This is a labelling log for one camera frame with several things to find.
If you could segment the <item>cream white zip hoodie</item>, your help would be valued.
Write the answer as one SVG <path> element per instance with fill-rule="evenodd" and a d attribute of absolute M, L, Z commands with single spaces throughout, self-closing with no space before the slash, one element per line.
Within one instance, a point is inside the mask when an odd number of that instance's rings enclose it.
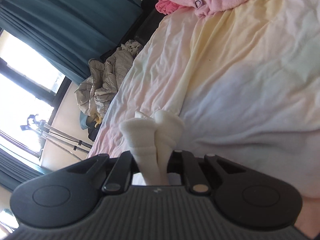
<path fill-rule="evenodd" d="M 167 168 L 184 131 L 184 122 L 174 113 L 158 110 L 153 117 L 136 112 L 119 129 L 146 185 L 169 184 Z"/>

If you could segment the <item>silver garment steamer stand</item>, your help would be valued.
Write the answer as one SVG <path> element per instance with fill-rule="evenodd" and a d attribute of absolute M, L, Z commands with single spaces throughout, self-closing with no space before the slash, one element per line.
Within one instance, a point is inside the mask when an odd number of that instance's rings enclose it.
<path fill-rule="evenodd" d="M 44 143 L 50 143 L 63 152 L 71 155 L 75 159 L 81 161 L 81 158 L 76 155 L 76 152 L 89 154 L 89 150 L 92 145 L 77 139 L 61 130 L 49 125 L 45 120 L 37 120 L 36 115 L 29 115 L 27 118 L 27 124 L 21 125 L 22 131 L 32 131 L 44 141 Z"/>

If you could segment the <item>teal curtain left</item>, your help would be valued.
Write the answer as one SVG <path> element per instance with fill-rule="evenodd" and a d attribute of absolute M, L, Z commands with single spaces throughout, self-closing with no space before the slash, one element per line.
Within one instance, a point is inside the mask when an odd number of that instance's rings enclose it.
<path fill-rule="evenodd" d="M 1 186 L 10 192 L 26 181 L 50 172 L 47 168 L 19 160 L 1 149 Z"/>

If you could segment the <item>teal curtain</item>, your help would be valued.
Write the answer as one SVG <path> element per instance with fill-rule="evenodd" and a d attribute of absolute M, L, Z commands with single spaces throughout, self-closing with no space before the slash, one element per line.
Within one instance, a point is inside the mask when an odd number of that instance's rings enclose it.
<path fill-rule="evenodd" d="M 74 83 L 88 61 L 119 44 L 142 14 L 140 0 L 1 0 L 1 27 Z"/>
<path fill-rule="evenodd" d="M 19 160 L 1 149 L 1 186 L 10 192 L 26 181 L 50 172 L 47 168 Z"/>

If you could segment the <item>teal cloth under jacket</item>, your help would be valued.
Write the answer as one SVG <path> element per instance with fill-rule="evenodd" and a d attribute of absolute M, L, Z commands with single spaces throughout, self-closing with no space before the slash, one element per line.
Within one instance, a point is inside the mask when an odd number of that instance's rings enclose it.
<path fill-rule="evenodd" d="M 91 123 L 90 117 L 84 114 L 82 111 L 80 112 L 80 115 L 79 115 L 79 122 L 82 130 L 90 128 L 90 123 Z"/>

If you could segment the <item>beige crumpled quilted jacket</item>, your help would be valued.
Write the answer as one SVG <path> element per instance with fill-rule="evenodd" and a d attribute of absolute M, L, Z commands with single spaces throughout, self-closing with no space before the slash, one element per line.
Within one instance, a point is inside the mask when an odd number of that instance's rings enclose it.
<path fill-rule="evenodd" d="M 129 40 L 121 44 L 105 62 L 89 60 L 91 76 L 75 91 L 77 105 L 84 115 L 97 124 L 102 123 L 113 98 L 142 48 L 139 42 Z"/>

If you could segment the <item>dark framed window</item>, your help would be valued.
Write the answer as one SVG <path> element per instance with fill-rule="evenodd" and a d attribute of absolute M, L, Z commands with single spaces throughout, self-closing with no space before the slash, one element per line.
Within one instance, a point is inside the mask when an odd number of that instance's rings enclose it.
<path fill-rule="evenodd" d="M 30 46 L 1 30 L 1 148 L 39 164 L 39 125 L 51 124 L 70 79 Z"/>

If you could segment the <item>pastel rainbow bed sheet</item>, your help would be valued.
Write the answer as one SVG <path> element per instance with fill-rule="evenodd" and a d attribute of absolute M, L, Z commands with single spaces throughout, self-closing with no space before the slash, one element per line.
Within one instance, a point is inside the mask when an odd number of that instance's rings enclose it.
<path fill-rule="evenodd" d="M 119 124 L 178 115 L 176 149 L 216 154 L 293 185 L 296 222 L 319 234 L 319 0 L 250 0 L 163 18 L 111 103 L 89 156 L 128 149 Z"/>

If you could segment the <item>teal curtain right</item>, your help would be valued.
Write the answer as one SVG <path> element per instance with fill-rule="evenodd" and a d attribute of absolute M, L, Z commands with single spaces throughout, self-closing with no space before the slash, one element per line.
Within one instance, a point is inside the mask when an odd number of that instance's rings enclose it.
<path fill-rule="evenodd" d="M 119 44 L 142 14 L 140 0 L 1 0 L 1 27 L 74 83 L 88 61 Z"/>

